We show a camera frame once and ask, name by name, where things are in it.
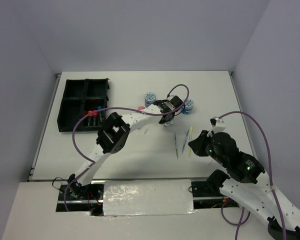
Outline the yellow pen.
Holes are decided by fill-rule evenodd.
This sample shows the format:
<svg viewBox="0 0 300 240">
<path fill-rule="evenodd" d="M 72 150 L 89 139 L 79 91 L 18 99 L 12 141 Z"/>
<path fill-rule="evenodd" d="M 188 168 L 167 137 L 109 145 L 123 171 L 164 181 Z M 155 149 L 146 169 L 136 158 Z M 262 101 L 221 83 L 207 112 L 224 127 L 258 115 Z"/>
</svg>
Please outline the yellow pen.
<svg viewBox="0 0 300 240">
<path fill-rule="evenodd" d="M 192 138 L 193 138 L 193 126 L 191 125 L 189 129 L 189 137 L 188 137 L 188 158 L 190 158 L 192 154 L 192 149 L 190 147 L 190 142 L 192 141 Z"/>
</svg>

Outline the green pen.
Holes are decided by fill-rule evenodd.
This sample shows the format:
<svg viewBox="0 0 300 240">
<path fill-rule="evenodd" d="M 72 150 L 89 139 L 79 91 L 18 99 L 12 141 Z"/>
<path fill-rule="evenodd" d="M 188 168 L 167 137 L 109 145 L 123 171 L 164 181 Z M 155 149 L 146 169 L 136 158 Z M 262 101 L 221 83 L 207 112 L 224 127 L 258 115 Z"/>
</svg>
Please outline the green pen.
<svg viewBox="0 0 300 240">
<path fill-rule="evenodd" d="M 175 146 L 175 154 L 176 154 L 176 159 L 179 159 L 179 148 L 178 148 L 178 139 L 177 139 L 177 134 L 174 132 L 174 146 Z"/>
</svg>

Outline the orange highlighter marker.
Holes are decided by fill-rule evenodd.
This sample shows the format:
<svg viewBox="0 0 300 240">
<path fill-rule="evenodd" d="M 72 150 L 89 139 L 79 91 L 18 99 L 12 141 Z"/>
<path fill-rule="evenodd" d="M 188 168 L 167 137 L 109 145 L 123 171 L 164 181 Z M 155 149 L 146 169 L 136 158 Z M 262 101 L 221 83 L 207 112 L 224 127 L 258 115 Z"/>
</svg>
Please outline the orange highlighter marker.
<svg viewBox="0 0 300 240">
<path fill-rule="evenodd" d="M 87 126 L 88 127 L 93 127 L 92 126 L 92 117 L 91 117 L 91 114 L 92 114 L 93 112 L 91 112 L 91 113 L 89 113 L 89 116 L 88 116 L 88 118 L 87 118 Z"/>
</svg>

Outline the pink highlighter marker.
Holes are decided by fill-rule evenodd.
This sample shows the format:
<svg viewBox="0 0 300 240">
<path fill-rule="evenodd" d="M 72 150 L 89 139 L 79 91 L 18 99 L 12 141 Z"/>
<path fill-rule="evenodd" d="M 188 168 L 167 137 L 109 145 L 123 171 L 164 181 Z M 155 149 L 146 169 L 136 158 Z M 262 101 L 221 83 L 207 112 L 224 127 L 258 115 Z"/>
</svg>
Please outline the pink highlighter marker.
<svg viewBox="0 0 300 240">
<path fill-rule="evenodd" d="M 92 126 L 96 127 L 98 125 L 98 115 L 97 116 L 91 116 L 92 117 Z"/>
</svg>

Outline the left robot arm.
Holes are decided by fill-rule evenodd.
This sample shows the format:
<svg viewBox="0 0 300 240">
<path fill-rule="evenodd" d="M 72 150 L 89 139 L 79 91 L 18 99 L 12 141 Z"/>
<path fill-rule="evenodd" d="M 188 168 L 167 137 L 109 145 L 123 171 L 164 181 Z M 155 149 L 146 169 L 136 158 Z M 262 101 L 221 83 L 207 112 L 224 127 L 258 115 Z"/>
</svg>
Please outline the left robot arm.
<svg viewBox="0 0 300 240">
<path fill-rule="evenodd" d="M 142 110 L 120 115 L 111 113 L 97 132 L 96 143 L 85 163 L 68 179 L 69 192 L 76 199 L 87 196 L 94 175 L 108 157 L 125 146 L 129 134 L 151 123 L 164 124 L 173 120 L 184 102 L 176 95 L 156 100 Z"/>
</svg>

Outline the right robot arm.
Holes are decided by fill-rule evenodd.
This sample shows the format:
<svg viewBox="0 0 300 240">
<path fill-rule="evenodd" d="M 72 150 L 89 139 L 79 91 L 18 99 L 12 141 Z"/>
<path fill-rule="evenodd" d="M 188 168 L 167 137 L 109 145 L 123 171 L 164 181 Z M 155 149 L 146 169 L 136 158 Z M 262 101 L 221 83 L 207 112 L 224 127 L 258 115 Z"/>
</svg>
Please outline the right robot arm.
<svg viewBox="0 0 300 240">
<path fill-rule="evenodd" d="M 228 133 L 203 130 L 188 146 L 199 157 L 211 157 L 225 171 L 215 170 L 206 180 L 213 196 L 224 195 L 258 218 L 275 240 L 300 240 L 300 209 L 270 184 L 260 162 L 237 147 Z"/>
</svg>

